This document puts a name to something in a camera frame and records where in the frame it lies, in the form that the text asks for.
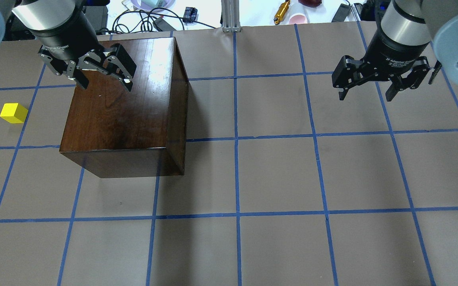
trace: tile floor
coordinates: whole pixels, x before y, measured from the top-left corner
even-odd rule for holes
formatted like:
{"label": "tile floor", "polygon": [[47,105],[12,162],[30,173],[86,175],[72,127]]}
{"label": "tile floor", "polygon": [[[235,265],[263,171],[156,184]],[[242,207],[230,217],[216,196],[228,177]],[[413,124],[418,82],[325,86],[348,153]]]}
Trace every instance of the tile floor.
{"label": "tile floor", "polygon": [[458,285],[458,87],[440,74],[384,103],[389,84],[368,83],[340,102],[330,72],[375,29],[174,32],[189,139],[185,176],[161,178],[60,155],[72,83],[38,42],[2,43],[0,109],[30,112],[0,119],[0,286]]}

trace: gold tool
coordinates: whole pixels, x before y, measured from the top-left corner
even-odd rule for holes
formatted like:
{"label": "gold tool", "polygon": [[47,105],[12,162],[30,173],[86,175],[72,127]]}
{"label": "gold tool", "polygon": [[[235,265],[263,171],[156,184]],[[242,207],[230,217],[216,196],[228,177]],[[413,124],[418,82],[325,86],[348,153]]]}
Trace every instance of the gold tool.
{"label": "gold tool", "polygon": [[291,3],[291,0],[285,0],[284,3],[280,4],[280,7],[278,7],[278,11],[275,14],[275,18],[273,18],[273,22],[275,25],[280,24],[284,20],[285,13],[289,10],[289,4]]}

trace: yellow cube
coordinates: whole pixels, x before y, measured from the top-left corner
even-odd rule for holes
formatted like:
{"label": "yellow cube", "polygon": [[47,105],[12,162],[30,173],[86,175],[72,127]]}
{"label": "yellow cube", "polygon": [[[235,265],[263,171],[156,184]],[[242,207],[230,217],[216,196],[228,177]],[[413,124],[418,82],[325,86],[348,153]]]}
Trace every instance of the yellow cube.
{"label": "yellow cube", "polygon": [[19,103],[5,103],[1,110],[0,117],[10,123],[24,123],[27,116],[27,109]]}

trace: wooden box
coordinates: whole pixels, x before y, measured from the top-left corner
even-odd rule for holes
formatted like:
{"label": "wooden box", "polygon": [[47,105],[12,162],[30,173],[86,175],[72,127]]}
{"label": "wooden box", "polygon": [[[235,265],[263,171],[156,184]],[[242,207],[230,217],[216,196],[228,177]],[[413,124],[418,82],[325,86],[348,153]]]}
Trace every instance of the wooden box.
{"label": "wooden box", "polygon": [[131,92],[84,71],[75,87],[60,153],[100,178],[184,174],[188,78],[174,38],[122,44],[137,65]]}

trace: dark red object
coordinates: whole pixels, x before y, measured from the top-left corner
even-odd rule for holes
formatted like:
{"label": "dark red object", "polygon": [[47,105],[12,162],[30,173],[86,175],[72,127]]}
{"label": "dark red object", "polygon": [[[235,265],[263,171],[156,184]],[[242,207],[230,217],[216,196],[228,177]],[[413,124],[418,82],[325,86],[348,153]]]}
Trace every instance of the dark red object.
{"label": "dark red object", "polygon": [[298,0],[298,2],[300,2],[300,4],[303,4],[307,7],[314,8],[314,7],[321,5],[323,0]]}

